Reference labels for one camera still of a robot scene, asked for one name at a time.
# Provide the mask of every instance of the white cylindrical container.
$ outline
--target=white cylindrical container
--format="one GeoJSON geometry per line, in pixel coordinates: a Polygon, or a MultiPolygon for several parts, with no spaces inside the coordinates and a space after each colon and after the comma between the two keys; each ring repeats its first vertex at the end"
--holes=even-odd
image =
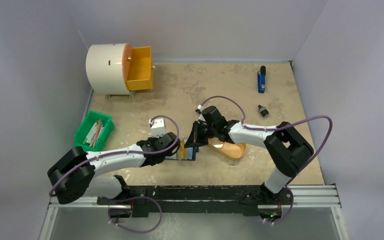
{"type": "Polygon", "coordinates": [[[86,56],[86,74],[93,90],[99,94],[128,95],[126,80],[132,59],[128,43],[94,44],[86,56]]]}

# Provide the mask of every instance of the floor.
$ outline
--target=floor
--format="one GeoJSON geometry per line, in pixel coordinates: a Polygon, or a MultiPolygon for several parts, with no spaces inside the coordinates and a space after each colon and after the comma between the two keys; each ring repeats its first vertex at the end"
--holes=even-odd
{"type": "MultiPolygon", "coordinates": [[[[173,118],[186,139],[198,117],[194,110],[203,100],[223,95],[237,101],[247,114],[245,122],[253,125],[278,125],[305,118],[300,95],[289,63],[266,66],[266,92],[257,92],[257,72],[261,64],[197,63],[156,64],[154,89],[137,92],[134,98],[95,94],[91,110],[111,115],[115,130],[105,150],[127,147],[150,135],[149,119],[156,115],[173,118]],[[266,106],[269,117],[262,118],[257,105],[266,106]]],[[[227,120],[242,119],[235,105],[213,99],[227,120]]],[[[176,132],[166,122],[167,130],[176,132]]],[[[313,144],[308,125],[296,129],[313,144]]],[[[155,166],[126,168],[108,175],[122,175],[129,185],[259,185],[274,168],[267,150],[252,145],[240,160],[230,160],[208,146],[201,147],[196,161],[165,160],[155,166]]],[[[291,184],[321,185],[323,177],[315,159],[291,184]]]]}

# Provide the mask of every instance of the yellow object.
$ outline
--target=yellow object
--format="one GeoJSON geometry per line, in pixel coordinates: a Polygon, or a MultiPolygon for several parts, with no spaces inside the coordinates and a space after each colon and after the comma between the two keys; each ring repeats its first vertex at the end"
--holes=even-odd
{"type": "Polygon", "coordinates": [[[220,142],[217,138],[208,139],[208,146],[232,160],[241,159],[247,150],[247,145],[245,143],[231,144],[228,142],[220,142]]]}
{"type": "Polygon", "coordinates": [[[182,139],[180,141],[180,148],[177,151],[177,159],[182,160],[182,159],[186,158],[187,155],[188,155],[188,151],[185,148],[185,140],[182,139]]]}
{"type": "Polygon", "coordinates": [[[154,88],[154,70],[150,46],[133,47],[125,84],[129,91],[152,90],[154,88]]]}

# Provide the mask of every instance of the small dark gray object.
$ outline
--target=small dark gray object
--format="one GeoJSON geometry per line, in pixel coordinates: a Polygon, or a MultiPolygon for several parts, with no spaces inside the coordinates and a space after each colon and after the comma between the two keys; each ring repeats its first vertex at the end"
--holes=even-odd
{"type": "Polygon", "coordinates": [[[258,105],[258,112],[263,118],[269,116],[269,111],[264,106],[258,105]]]}

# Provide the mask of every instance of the metal frame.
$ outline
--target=metal frame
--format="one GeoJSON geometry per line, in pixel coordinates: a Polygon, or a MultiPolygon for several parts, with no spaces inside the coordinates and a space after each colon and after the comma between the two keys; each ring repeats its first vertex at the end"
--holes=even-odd
{"type": "MultiPolygon", "coordinates": [[[[341,202],[335,185],[291,185],[294,208],[331,208],[335,226],[340,240],[349,240],[341,212],[341,202]]],[[[78,200],[60,204],[56,197],[52,197],[45,223],[40,234],[40,240],[49,240],[54,227],[59,208],[114,208],[130,209],[130,205],[98,205],[98,197],[81,197],[78,200]]],[[[259,209],[275,209],[277,205],[259,205],[259,209]]]]}

